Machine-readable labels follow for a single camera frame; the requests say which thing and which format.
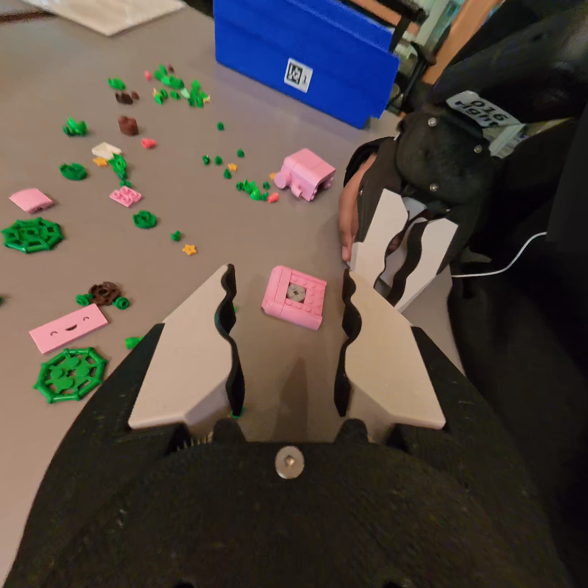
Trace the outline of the person's right hand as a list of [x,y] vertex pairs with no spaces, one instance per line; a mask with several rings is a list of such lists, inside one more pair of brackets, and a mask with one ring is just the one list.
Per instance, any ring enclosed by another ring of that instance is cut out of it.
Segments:
[[359,165],[357,171],[347,181],[339,197],[339,236],[341,241],[342,261],[348,263],[352,257],[352,246],[358,228],[357,199],[364,174],[376,160],[372,153]]

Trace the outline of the pink brick block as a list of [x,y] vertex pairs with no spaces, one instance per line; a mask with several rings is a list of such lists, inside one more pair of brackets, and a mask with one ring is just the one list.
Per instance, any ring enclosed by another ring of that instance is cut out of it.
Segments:
[[272,269],[262,301],[269,316],[317,331],[327,282],[286,266]]

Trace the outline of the person's black jacket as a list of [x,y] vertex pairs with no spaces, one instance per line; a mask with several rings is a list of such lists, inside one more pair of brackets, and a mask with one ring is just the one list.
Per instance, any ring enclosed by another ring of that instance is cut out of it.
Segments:
[[587,254],[547,239],[580,119],[526,139],[500,161],[469,242],[490,259],[457,273],[449,312],[462,364],[514,438],[539,490],[560,557],[587,587]]

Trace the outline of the scattered small green clips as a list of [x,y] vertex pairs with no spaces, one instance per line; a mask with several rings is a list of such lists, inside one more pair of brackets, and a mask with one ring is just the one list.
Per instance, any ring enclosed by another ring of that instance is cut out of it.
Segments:
[[[232,174],[229,172],[229,170],[228,170],[227,168],[224,170],[224,177],[225,177],[226,179],[231,179],[231,178],[232,178]],[[128,186],[128,187],[131,187],[131,188],[132,188],[132,185],[131,185],[131,183],[130,183],[130,181],[129,181],[129,178],[128,178],[126,181],[121,181],[121,180],[120,180],[120,187],[123,187],[123,186]],[[261,194],[262,194],[262,200],[261,200],[261,201],[264,201],[264,202],[266,202],[266,199],[267,199],[268,195],[270,195],[270,194],[269,194],[269,187],[270,187],[270,185],[269,185],[269,183],[268,183],[268,182],[265,182],[265,183],[263,184],[262,190],[264,190],[264,191],[262,191],[262,192],[261,192]],[[243,189],[243,182],[238,182],[238,183],[236,184],[236,188],[237,188],[239,191],[243,191],[243,192],[245,192],[245,191],[244,191],[244,189]],[[181,238],[182,238],[182,233],[181,233],[181,231],[175,231],[175,232],[171,233],[171,240],[172,240],[172,241],[174,241],[174,242],[179,242]],[[77,303],[78,305],[80,305],[80,306],[87,306],[87,305],[91,305],[91,304],[92,304],[92,303],[91,303],[91,298],[92,298],[92,296],[91,296],[89,293],[85,293],[85,294],[83,294],[83,295],[78,295],[78,296],[76,297],[76,303]],[[113,304],[113,305],[114,305],[114,307],[116,307],[116,308],[118,308],[118,309],[120,309],[120,310],[124,310],[124,309],[126,309],[126,308],[128,308],[128,307],[129,307],[129,305],[130,305],[130,302],[129,302],[129,299],[128,299],[128,298],[126,298],[126,297],[124,297],[124,296],[120,296],[120,297],[119,297],[119,298],[118,298],[118,299],[117,299],[117,300],[114,302],[114,304]]]

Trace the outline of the green web with round plate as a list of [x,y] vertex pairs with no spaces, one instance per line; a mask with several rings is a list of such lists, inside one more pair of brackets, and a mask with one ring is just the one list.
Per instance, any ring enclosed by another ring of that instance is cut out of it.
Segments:
[[94,348],[66,348],[40,365],[33,389],[48,404],[80,401],[103,384],[107,365]]

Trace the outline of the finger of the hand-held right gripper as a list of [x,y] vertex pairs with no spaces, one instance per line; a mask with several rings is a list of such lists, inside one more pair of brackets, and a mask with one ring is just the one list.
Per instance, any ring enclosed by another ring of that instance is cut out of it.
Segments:
[[410,219],[407,199],[384,189],[365,236],[357,235],[352,245],[350,270],[381,295],[390,292],[395,275],[406,261],[405,228]]
[[447,218],[416,219],[388,257],[388,301],[402,312],[437,276],[458,225]]

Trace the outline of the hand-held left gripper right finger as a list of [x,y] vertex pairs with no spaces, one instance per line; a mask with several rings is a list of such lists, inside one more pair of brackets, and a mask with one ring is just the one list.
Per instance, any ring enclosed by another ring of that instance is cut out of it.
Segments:
[[344,271],[342,301],[338,414],[362,421],[369,439],[388,439],[401,424],[442,430],[446,418],[411,323],[350,269]]

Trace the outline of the brown round holed plate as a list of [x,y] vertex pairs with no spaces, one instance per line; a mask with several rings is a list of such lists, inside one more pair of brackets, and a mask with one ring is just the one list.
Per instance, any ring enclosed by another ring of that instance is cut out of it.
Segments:
[[91,303],[98,306],[111,306],[121,296],[120,288],[108,281],[93,285],[88,293],[92,296]]

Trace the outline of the pink curved slope brick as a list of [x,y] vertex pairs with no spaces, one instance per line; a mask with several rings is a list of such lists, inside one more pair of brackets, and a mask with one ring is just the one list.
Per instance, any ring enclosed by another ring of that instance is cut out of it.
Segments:
[[37,188],[22,189],[12,194],[9,200],[30,215],[43,212],[55,205],[53,199]]

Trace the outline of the plain green web piece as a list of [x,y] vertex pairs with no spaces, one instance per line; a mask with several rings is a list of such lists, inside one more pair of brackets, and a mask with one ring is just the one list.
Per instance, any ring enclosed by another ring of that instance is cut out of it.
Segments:
[[51,251],[63,241],[60,225],[41,217],[17,220],[1,235],[5,247],[24,254]]

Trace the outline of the paper instruction sheet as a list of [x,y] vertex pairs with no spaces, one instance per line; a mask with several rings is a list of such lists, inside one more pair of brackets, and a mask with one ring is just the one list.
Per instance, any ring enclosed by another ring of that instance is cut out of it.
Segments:
[[187,8],[183,1],[25,1],[112,37]]

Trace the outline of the pile of green leaf pieces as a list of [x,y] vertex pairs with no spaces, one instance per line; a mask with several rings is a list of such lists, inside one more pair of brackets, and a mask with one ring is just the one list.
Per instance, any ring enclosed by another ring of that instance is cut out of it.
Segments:
[[158,105],[163,105],[169,100],[181,101],[184,100],[188,107],[191,108],[203,108],[205,105],[200,98],[203,94],[208,94],[203,88],[202,84],[198,79],[185,82],[182,78],[176,75],[168,75],[166,72],[166,66],[160,64],[156,70],[152,73],[153,79],[159,84],[157,89],[161,94],[161,100],[154,102]]

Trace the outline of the pink smiley face tile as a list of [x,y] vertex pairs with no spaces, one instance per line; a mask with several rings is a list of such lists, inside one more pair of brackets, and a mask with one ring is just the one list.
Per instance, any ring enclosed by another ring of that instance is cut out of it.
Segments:
[[96,304],[80,307],[29,331],[43,355],[66,348],[71,343],[108,325],[108,320]]

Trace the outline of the pink brick animal body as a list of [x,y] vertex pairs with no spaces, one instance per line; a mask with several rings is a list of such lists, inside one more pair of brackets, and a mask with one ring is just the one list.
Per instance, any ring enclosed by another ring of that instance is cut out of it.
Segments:
[[335,172],[334,166],[304,148],[283,159],[273,183],[278,189],[290,189],[295,197],[312,202],[332,185]]

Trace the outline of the blue plastic bin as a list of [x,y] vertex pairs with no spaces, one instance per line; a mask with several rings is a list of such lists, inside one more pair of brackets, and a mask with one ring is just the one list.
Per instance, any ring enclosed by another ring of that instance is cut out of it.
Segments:
[[214,1],[217,62],[362,129],[386,110],[392,31],[339,1]]

